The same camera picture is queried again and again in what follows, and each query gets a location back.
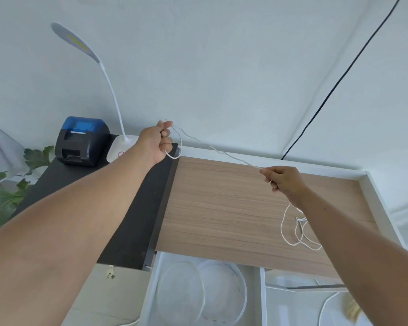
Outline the person's right hand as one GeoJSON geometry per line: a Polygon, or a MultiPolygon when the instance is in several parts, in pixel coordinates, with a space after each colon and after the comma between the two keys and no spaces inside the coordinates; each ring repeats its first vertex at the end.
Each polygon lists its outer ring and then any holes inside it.
{"type": "Polygon", "coordinates": [[[297,168],[292,166],[279,165],[273,167],[283,167],[283,174],[263,175],[265,181],[271,184],[273,192],[283,193],[294,207],[301,209],[305,198],[311,192],[301,174],[297,168]]]}

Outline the person's right forearm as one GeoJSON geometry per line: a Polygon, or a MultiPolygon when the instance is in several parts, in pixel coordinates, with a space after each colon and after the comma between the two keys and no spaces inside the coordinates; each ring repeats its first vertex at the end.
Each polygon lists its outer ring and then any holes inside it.
{"type": "Polygon", "coordinates": [[[339,277],[373,326],[408,326],[408,251],[308,188],[286,193],[307,217],[339,277]]]}

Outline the black side cabinet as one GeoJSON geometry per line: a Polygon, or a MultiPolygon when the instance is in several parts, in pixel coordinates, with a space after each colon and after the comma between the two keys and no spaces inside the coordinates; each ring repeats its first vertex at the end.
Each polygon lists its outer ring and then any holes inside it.
{"type": "MultiPolygon", "coordinates": [[[[110,135],[95,167],[65,165],[54,159],[11,215],[108,165],[110,135]]],[[[166,156],[146,175],[122,223],[98,258],[98,263],[149,271],[174,182],[178,159],[166,156]]]]}

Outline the clear round plastic lid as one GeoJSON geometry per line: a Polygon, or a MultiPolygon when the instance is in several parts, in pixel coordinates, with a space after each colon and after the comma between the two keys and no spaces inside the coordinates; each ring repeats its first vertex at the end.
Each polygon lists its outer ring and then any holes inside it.
{"type": "Polygon", "coordinates": [[[197,267],[205,290],[205,302],[196,326],[235,326],[248,298],[245,278],[234,263],[207,259],[197,267]]]}
{"type": "Polygon", "coordinates": [[[162,272],[156,305],[165,326],[193,326],[201,316],[204,303],[204,284],[194,263],[175,262],[162,272]]]}

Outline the green leafy plant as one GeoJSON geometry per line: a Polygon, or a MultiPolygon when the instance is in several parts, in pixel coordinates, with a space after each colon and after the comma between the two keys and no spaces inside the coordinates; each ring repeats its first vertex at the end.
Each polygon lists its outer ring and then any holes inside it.
{"type": "Polygon", "coordinates": [[[53,159],[54,145],[43,149],[26,148],[23,153],[24,166],[21,170],[0,171],[0,227],[11,219],[53,159]]]}

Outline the white cloth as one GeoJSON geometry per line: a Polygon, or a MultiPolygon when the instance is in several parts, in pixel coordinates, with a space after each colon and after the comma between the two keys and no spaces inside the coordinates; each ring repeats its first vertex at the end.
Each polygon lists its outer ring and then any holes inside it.
{"type": "Polygon", "coordinates": [[[0,129],[0,172],[14,176],[27,170],[24,151],[20,143],[0,129]]]}

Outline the person's left hand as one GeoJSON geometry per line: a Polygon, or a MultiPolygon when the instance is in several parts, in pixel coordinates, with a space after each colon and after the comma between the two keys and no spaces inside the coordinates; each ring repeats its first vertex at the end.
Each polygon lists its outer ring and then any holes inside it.
{"type": "Polygon", "coordinates": [[[172,151],[170,130],[159,130],[158,124],[145,128],[136,142],[136,153],[147,166],[161,162],[172,151]]]}

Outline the white desk frame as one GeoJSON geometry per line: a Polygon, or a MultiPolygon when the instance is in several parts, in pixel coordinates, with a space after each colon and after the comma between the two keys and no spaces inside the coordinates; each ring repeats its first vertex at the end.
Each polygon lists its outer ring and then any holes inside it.
{"type": "Polygon", "coordinates": [[[385,205],[385,201],[381,197],[381,194],[379,193],[372,175],[367,171],[351,170],[328,165],[301,163],[238,153],[222,154],[212,149],[201,149],[188,146],[180,147],[179,155],[184,157],[201,158],[219,162],[251,164],[252,166],[258,166],[260,168],[265,168],[273,165],[293,166],[297,168],[301,173],[305,174],[321,175],[346,180],[357,180],[360,184],[361,191],[370,208],[373,218],[375,219],[380,233],[389,240],[402,246],[404,249],[407,249],[407,245],[405,244],[400,231],[397,229],[392,219],[390,218],[389,212],[385,205]]]}

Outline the straw bristle brush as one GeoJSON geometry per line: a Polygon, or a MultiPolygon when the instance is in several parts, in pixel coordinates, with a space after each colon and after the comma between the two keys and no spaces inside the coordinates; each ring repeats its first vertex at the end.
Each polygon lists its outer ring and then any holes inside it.
{"type": "Polygon", "coordinates": [[[354,300],[353,296],[349,292],[345,293],[343,299],[343,312],[345,317],[354,325],[356,325],[362,313],[358,303],[354,300]]]}

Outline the white open drawer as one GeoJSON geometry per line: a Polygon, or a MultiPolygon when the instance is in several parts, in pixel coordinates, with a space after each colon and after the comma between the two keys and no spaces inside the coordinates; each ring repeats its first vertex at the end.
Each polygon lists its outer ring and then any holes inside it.
{"type": "MultiPolygon", "coordinates": [[[[139,326],[165,326],[157,310],[156,290],[158,280],[171,264],[190,261],[198,265],[207,259],[158,252],[151,271],[150,283],[143,302],[139,326]]],[[[263,268],[235,264],[242,272],[248,290],[245,311],[235,326],[267,326],[267,308],[265,294],[265,270],[263,268]]]]}

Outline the person's left forearm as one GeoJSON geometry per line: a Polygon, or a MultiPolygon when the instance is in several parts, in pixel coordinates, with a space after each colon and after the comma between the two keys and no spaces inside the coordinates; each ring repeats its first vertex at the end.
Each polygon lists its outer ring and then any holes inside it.
{"type": "Polygon", "coordinates": [[[0,326],[61,326],[150,168],[135,145],[0,229],[0,326]]]}

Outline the white drawer with brush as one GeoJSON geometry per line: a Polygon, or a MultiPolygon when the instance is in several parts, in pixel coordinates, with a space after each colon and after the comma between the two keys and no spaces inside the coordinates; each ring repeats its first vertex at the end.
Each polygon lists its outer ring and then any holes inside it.
{"type": "Polygon", "coordinates": [[[266,268],[265,285],[268,326],[373,326],[363,314],[356,325],[345,317],[340,278],[266,268]]]}

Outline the black receipt printer blue lid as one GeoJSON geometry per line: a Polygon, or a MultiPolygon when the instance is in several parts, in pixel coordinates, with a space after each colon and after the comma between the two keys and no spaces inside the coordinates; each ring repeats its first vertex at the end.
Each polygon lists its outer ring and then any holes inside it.
{"type": "Polygon", "coordinates": [[[103,120],[69,116],[60,129],[55,157],[66,165],[95,167],[109,138],[103,120]]]}

